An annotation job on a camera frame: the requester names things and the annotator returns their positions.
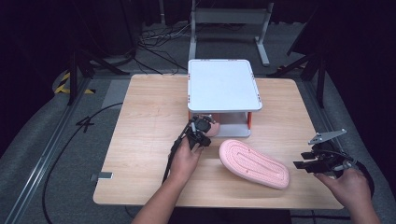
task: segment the forearm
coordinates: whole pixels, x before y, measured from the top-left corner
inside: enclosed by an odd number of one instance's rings
[[[373,206],[367,204],[357,208],[348,209],[352,223],[359,224],[379,224],[381,223]]]
[[[167,223],[185,184],[169,176],[143,206],[132,223]]]

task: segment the human arm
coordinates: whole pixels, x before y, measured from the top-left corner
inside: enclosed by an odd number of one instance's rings
[[[133,224],[167,223],[181,191],[195,171],[202,149],[191,151],[185,137],[177,149],[170,168],[170,175],[136,215]]]
[[[324,174],[315,174],[315,177],[329,188],[340,204],[346,207],[353,223],[380,223],[373,208],[367,179],[361,172],[347,169],[337,179],[329,178]]]

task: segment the human hand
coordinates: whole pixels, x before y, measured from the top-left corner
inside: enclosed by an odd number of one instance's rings
[[[335,199],[349,211],[372,207],[370,188],[366,177],[360,171],[347,169],[338,179],[324,174],[315,174],[315,177],[328,187]]]
[[[202,150],[202,148],[190,150],[188,138],[183,138],[173,158],[168,179],[185,185],[195,171]]]

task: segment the yellow tape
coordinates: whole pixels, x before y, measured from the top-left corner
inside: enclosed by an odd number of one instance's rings
[[[64,74],[64,77],[62,78],[61,83],[59,83],[58,87],[56,88],[55,93],[61,92],[61,93],[70,94],[70,90],[69,89],[64,89],[64,85],[66,84],[67,79],[69,79],[69,78],[70,78],[70,72],[67,72],[66,74]],[[84,91],[84,93],[85,94],[95,94],[96,90],[87,89],[87,90]]]

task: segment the metal bracket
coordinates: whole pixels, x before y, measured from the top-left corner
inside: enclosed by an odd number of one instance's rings
[[[101,172],[98,175],[96,175],[96,174],[91,175],[90,180],[92,182],[98,182],[98,180],[100,180],[100,179],[112,179],[112,178],[113,178],[113,173],[111,173],[111,172]]]
[[[326,141],[328,141],[334,137],[338,137],[346,132],[347,132],[347,130],[342,129],[340,131],[329,132],[329,133],[317,133],[317,135],[308,142],[308,145],[314,145],[317,143],[326,142]]]

